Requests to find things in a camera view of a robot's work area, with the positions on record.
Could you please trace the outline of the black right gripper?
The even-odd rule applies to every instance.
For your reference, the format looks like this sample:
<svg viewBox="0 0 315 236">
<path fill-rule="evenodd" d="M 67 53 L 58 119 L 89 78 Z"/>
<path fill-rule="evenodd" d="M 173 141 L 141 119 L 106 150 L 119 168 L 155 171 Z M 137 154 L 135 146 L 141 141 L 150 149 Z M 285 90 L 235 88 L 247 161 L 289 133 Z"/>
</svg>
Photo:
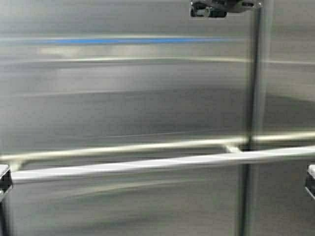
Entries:
<svg viewBox="0 0 315 236">
<path fill-rule="evenodd" d="M 225 18 L 228 13 L 243 13 L 260 9 L 261 0 L 191 0 L 191 17 Z"/>
</svg>

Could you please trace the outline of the right robot base corner bracket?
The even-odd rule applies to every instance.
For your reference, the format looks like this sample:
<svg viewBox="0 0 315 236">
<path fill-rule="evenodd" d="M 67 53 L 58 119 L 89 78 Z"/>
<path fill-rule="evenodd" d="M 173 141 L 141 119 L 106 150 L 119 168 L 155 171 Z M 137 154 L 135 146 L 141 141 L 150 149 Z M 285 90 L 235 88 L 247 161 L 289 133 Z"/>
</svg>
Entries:
<svg viewBox="0 0 315 236">
<path fill-rule="evenodd" d="M 314 164 L 309 165 L 307 168 L 305 189 L 314 199 L 315 198 L 315 165 Z"/>
</svg>

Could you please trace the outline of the left robot base corner bracket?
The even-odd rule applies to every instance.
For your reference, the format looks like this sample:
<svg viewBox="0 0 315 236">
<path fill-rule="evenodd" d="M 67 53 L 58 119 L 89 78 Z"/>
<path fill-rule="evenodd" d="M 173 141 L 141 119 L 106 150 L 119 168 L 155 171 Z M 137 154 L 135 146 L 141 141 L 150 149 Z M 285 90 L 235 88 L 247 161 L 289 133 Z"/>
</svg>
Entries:
<svg viewBox="0 0 315 236">
<path fill-rule="evenodd" d="M 13 188 L 10 166 L 7 164 L 0 165 L 0 198 L 3 199 Z"/>
</svg>

